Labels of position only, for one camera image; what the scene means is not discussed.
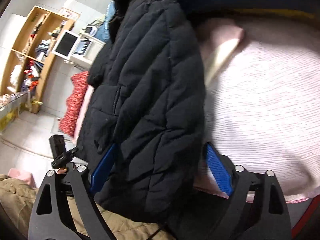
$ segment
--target black screen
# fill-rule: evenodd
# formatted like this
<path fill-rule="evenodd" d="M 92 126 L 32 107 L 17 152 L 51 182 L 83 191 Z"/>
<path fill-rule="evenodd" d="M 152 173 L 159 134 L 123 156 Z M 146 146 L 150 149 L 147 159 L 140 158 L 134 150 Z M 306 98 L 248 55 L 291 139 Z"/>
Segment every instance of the black screen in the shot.
<path fill-rule="evenodd" d="M 68 56 L 70 50 L 72 49 L 73 45 L 75 44 L 78 38 L 70 33 L 65 33 L 57 46 L 56 52 Z"/>

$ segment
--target red patterned pillow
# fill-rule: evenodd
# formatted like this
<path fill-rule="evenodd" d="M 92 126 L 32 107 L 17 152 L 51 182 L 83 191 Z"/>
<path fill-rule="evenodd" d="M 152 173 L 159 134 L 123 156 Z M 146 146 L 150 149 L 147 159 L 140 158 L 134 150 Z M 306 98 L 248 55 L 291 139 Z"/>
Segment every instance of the red patterned pillow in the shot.
<path fill-rule="evenodd" d="M 89 72 L 84 71 L 71 77 L 71 81 L 73 83 L 73 91 L 71 96 L 66 100 L 67 111 L 64 117 L 59 122 L 59 129 L 71 137 L 74 136 L 78 115 L 82 106 L 82 101 L 87 91 L 88 75 Z"/>

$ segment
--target blue gripper pad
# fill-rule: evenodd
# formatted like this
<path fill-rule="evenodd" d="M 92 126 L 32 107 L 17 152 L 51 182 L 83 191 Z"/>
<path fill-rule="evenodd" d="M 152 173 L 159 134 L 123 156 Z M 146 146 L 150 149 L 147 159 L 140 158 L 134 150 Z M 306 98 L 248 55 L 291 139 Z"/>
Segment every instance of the blue gripper pad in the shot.
<path fill-rule="evenodd" d="M 225 192 L 228 196 L 230 196 L 233 192 L 232 184 L 231 184 L 231 176 L 228 171 L 223 166 L 222 162 L 216 155 L 214 149 L 211 147 L 209 143 L 206 144 L 206 160 L 209 169 L 214 176 L 219 189 L 222 192 Z"/>
<path fill-rule="evenodd" d="M 117 152 L 116 144 L 113 144 L 107 153 L 103 156 L 98 166 L 91 175 L 90 193 L 93 195 L 102 190 L 104 183 L 107 181 L 109 173 L 115 163 Z"/>

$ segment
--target floor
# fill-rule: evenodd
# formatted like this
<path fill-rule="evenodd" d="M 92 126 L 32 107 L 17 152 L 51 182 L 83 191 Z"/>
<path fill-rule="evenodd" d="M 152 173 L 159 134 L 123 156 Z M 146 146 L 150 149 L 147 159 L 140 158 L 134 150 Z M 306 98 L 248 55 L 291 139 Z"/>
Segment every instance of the floor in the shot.
<path fill-rule="evenodd" d="M 48 170 L 51 170 L 52 153 L 49 137 L 58 132 L 58 119 L 46 112 L 32 114 L 24 111 L 10 123 L 0 139 L 0 174 L 8 174 L 11 168 L 33 174 L 39 187 Z M 65 136 L 66 149 L 74 147 Z"/>

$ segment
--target khaki clothing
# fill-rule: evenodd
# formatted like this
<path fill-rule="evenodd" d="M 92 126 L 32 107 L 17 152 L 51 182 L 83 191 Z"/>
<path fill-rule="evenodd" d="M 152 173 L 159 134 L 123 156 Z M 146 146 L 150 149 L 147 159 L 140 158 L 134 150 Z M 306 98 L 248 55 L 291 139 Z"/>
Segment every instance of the khaki clothing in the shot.
<path fill-rule="evenodd" d="M 31 210 L 36 199 L 37 189 L 19 179 L 0 175 L 0 202 L 9 218 L 28 237 Z M 78 232 L 87 235 L 73 197 L 68 197 L 70 211 Z M 146 240 L 159 229 L 155 223 L 141 223 L 126 219 L 120 215 L 104 210 L 97 205 L 102 217 L 118 240 Z M 175 240 L 170 234 L 161 230 L 153 240 Z"/>

